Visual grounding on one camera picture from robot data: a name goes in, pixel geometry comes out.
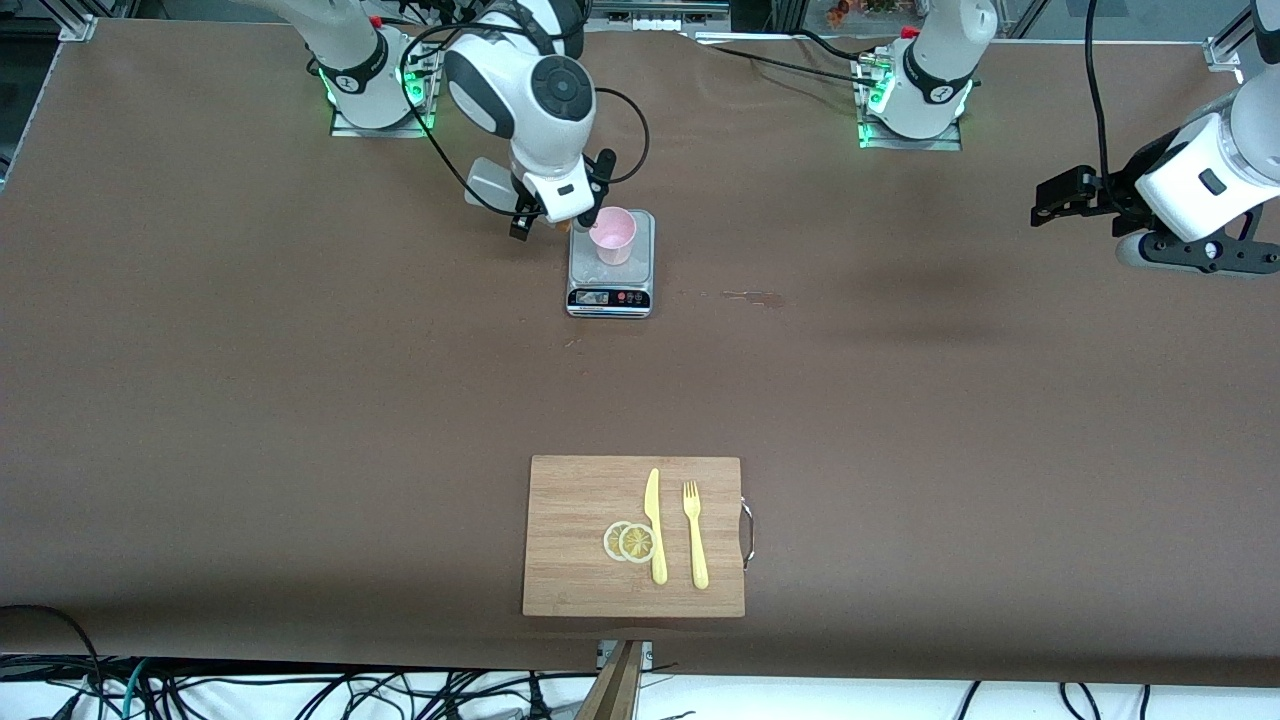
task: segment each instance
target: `white floor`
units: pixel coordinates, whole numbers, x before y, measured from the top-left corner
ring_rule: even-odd
[[[374,680],[381,675],[371,675]],[[494,673],[479,687],[521,678]],[[412,675],[413,689],[439,688],[442,675]],[[367,688],[372,680],[355,685]],[[637,720],[664,720],[694,711],[691,720],[842,719],[842,720],[955,720],[966,682],[933,680],[818,680],[791,678],[717,678],[652,675],[640,694]],[[204,684],[183,694],[210,720],[289,720],[323,687],[292,684],[269,688]],[[582,700],[589,679],[548,680],[543,692],[553,707]],[[525,687],[515,688],[524,692]],[[1137,685],[1089,685],[1103,720],[1137,720]],[[51,716],[73,691],[41,683],[0,683],[0,720]],[[342,716],[349,694],[333,693],[315,714],[316,720]],[[408,712],[403,694],[384,693]],[[1073,701],[1087,717],[1088,706],[1073,689]],[[504,708],[522,707],[518,698],[493,698],[462,706],[465,720],[494,717]],[[416,708],[421,710],[422,701]],[[76,720],[96,717],[96,705],[82,702]],[[1152,691],[1149,720],[1280,720],[1280,689],[1189,688],[1157,685]],[[352,720],[399,720],[387,703],[365,702]],[[968,720],[1071,720],[1051,683],[983,683],[969,708]]]

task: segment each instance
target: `wooden stand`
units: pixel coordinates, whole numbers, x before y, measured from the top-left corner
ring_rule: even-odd
[[[643,641],[614,646],[573,720],[631,720],[636,711],[643,666]]]

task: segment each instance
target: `pink cup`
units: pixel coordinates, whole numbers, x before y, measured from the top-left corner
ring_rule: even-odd
[[[631,241],[636,238],[636,219],[622,208],[600,208],[595,224],[588,231],[595,254],[605,265],[621,265],[631,258]]]

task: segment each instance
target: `yellow plastic fork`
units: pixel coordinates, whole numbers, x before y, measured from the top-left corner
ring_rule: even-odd
[[[689,550],[694,556],[694,587],[704,591],[712,584],[707,575],[707,555],[703,553],[703,533],[698,516],[703,514],[703,501],[698,500],[698,483],[685,483],[685,515],[689,516]]]

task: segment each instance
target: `digital kitchen scale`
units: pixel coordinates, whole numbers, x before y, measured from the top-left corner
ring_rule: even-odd
[[[605,265],[588,231],[575,224],[568,236],[568,292],[564,310],[575,318],[648,318],[653,313],[653,237],[657,223],[644,210],[636,220],[631,258]]]

